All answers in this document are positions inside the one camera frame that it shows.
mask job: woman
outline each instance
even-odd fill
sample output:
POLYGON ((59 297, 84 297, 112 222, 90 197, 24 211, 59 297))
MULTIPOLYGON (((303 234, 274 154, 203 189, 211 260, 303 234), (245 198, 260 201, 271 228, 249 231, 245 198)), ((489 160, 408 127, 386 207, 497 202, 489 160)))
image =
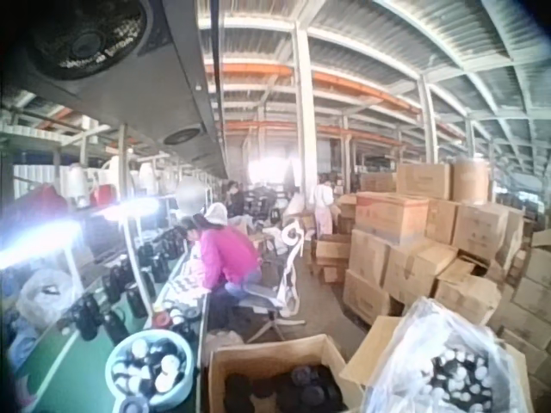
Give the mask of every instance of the woman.
POLYGON ((183 226, 188 240, 201 247, 203 286, 212 290, 210 330, 226 328, 230 308, 247 295, 245 286, 262 277, 257 250, 236 228, 213 223, 199 213, 183 226))
POLYGON ((329 176, 323 174, 319 177, 319 184, 315 186, 310 195, 310 204, 314 207, 318 238, 333 233, 333 218, 329 209, 333 202, 331 181, 329 181, 329 176))

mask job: open cardboard box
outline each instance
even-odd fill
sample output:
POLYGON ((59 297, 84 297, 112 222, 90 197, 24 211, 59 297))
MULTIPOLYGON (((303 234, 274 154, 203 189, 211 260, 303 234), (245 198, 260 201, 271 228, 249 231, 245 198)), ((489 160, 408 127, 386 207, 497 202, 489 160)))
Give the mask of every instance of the open cardboard box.
MULTIPOLYGON (((210 411, 225 413, 225 380, 229 374, 241 373, 251 379, 266 379, 289 372, 297 366, 316 364, 323 364, 331 369, 349 409, 359 408, 363 400, 362 388, 339 377, 345 367, 343 356, 329 336, 319 335, 287 342, 245 344, 218 349, 212 355, 208 373, 210 411)), ((275 402, 263 404, 263 413, 277 411, 275 402)))
MULTIPOLYGON (((340 376, 358 385, 367 387, 373 384, 375 379, 375 369, 381 357, 383 357, 387 345, 393 338, 394 330, 402 317, 383 317, 379 316, 368 335, 363 340, 360 347, 350 359, 348 365, 343 369, 340 376)), ((516 348, 505 343, 505 350, 509 353, 515 362, 515 367, 518 373, 518 380, 522 387, 524 400, 528 407, 529 413, 534 413, 534 407, 530 400, 528 370, 526 367, 526 357, 516 348)))

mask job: worker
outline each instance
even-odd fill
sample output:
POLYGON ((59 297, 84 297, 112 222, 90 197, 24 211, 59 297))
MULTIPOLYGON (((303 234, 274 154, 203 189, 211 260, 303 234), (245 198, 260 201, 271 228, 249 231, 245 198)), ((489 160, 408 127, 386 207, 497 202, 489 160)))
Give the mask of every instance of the worker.
POLYGON ((245 286, 262 277, 257 250, 245 234, 208 214, 185 219, 183 226, 188 240, 200 245, 203 286, 212 291, 209 328, 227 328, 231 307, 248 295, 245 286))
POLYGON ((240 217, 245 213, 245 194, 235 181, 228 184, 228 218, 240 217))
POLYGON ((316 218, 316 233, 320 237, 333 233, 333 218, 329 207, 333 204, 333 190, 327 174, 319 176, 319 183, 310 194, 310 204, 314 208, 316 218))

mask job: person in white shirt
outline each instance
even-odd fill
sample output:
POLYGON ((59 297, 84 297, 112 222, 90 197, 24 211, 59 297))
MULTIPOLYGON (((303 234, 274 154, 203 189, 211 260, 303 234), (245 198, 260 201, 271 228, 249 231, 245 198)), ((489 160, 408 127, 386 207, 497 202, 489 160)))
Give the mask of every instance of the person in white shirt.
POLYGON ((331 188, 329 176, 322 174, 319 177, 319 184, 315 186, 310 194, 310 204, 314 207, 318 237, 333 233, 333 218, 329 209, 333 202, 333 189, 331 188))

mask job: white hat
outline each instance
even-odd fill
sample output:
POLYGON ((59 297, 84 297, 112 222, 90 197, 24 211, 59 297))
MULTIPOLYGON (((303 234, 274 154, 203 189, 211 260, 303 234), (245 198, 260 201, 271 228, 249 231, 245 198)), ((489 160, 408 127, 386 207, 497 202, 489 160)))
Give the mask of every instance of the white hat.
POLYGON ((205 219, 211 224, 227 225, 227 209, 224 204, 214 202, 213 205, 207 209, 205 219))

